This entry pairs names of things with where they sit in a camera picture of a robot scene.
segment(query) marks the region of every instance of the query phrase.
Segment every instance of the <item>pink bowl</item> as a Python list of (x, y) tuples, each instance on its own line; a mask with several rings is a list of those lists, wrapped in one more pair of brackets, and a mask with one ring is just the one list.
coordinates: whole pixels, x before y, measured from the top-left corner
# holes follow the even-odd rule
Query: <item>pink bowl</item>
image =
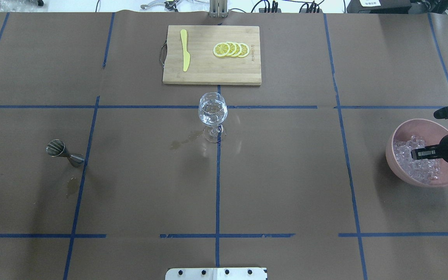
[(395, 153), (393, 151), (393, 140), (407, 141), (411, 139), (412, 135), (418, 135), (425, 139), (426, 145), (436, 145), (440, 143), (440, 140), (448, 134), (446, 129), (441, 124), (430, 121), (428, 119), (409, 119), (408, 121), (400, 124), (399, 127), (393, 132), (392, 136), (388, 140), (386, 145), (386, 161), (391, 170), (397, 177), (405, 182), (420, 187), (444, 187), (448, 186), (448, 163), (443, 159), (440, 161), (440, 171), (438, 180), (431, 181), (430, 184), (421, 183), (407, 174), (402, 167), (397, 163)]

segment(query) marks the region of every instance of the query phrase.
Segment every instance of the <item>metal jigger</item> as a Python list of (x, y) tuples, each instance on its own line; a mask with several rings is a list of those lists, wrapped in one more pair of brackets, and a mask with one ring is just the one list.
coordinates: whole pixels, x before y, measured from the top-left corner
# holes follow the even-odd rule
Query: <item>metal jigger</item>
[(84, 163), (84, 156), (81, 154), (70, 154), (62, 140), (55, 139), (46, 146), (46, 153), (50, 156), (60, 156), (67, 158), (73, 167), (80, 167)]

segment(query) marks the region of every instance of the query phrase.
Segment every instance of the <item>white label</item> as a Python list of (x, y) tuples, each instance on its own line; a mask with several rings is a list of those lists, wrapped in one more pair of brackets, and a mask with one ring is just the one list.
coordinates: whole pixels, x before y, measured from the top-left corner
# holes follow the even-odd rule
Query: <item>white label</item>
[(381, 6), (379, 0), (359, 0), (360, 4), (363, 7), (377, 7), (377, 6)]

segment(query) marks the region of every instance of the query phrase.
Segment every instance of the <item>cutting board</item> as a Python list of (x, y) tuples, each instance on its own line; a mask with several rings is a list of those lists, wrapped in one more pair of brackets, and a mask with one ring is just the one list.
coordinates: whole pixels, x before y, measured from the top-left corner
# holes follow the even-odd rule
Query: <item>cutting board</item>
[[(188, 71), (183, 71), (181, 30), (188, 32)], [(214, 46), (220, 42), (245, 43), (247, 57), (216, 57)], [(164, 84), (183, 85), (260, 85), (260, 30), (258, 26), (169, 25)]]

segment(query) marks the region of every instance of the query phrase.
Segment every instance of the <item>yellow knife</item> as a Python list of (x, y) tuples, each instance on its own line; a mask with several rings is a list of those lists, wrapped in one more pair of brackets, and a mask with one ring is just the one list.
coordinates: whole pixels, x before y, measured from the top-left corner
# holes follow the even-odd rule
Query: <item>yellow knife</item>
[(181, 30), (181, 41), (183, 43), (183, 71), (188, 71), (190, 67), (191, 55), (188, 53), (188, 32)]

